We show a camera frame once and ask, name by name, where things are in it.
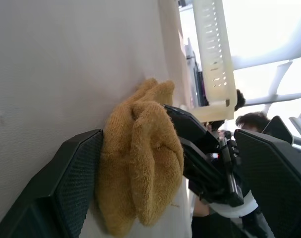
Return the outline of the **white branching frame structure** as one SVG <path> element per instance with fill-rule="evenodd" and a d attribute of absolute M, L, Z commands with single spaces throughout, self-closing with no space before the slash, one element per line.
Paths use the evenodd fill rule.
<path fill-rule="evenodd" d="M 235 84 L 246 98 L 245 112 L 301 117 L 301 34 L 262 56 L 233 59 Z"/>

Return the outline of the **mustard yellow towel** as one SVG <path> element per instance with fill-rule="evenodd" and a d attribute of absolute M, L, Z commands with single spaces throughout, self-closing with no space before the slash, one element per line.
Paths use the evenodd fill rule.
<path fill-rule="evenodd" d="M 147 79 L 107 120 L 95 202 L 115 237 L 127 235 L 135 220 L 156 224 L 181 185 L 183 148 L 165 109 L 174 88 Z"/>

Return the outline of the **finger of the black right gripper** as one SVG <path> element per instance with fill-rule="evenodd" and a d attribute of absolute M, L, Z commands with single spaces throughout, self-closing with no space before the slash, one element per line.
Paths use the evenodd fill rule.
<path fill-rule="evenodd" d="M 191 113 L 168 105 L 164 108 L 179 137 L 190 141 L 204 154 L 219 152 L 219 141 Z"/>
<path fill-rule="evenodd" d="M 225 179 L 208 156 L 186 139 L 182 139 L 181 144 L 184 151 L 183 175 L 189 179 L 190 189 L 196 194 L 222 194 Z"/>

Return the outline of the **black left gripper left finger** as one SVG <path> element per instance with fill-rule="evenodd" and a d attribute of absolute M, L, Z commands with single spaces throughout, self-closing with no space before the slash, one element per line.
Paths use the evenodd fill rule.
<path fill-rule="evenodd" d="M 65 141 L 0 222 L 0 238 L 79 238 L 103 145 L 96 129 Z"/>

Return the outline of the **dark-haired person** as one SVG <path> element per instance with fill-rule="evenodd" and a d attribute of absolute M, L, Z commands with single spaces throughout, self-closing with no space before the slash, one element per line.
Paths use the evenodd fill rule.
<path fill-rule="evenodd" d="M 261 133 L 269 122 L 270 119 L 263 112 L 254 112 L 239 116 L 236 119 L 236 126 L 240 129 Z"/>

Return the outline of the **white plastic basket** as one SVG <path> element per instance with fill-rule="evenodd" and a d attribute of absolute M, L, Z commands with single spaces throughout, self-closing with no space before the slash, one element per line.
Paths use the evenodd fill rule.
<path fill-rule="evenodd" d="M 157 0 L 163 48 L 170 79 L 179 81 L 181 99 L 174 105 L 193 114 L 200 122 L 233 119 L 237 92 L 233 74 L 222 0 L 193 0 L 192 9 L 207 106 L 195 106 L 183 45 L 177 0 Z"/>

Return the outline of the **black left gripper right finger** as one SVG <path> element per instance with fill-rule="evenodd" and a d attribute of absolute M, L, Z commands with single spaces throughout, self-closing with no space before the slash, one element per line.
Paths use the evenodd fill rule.
<path fill-rule="evenodd" d="M 275 238 L 301 238 L 301 154 L 288 142 L 237 129 L 244 179 Z"/>

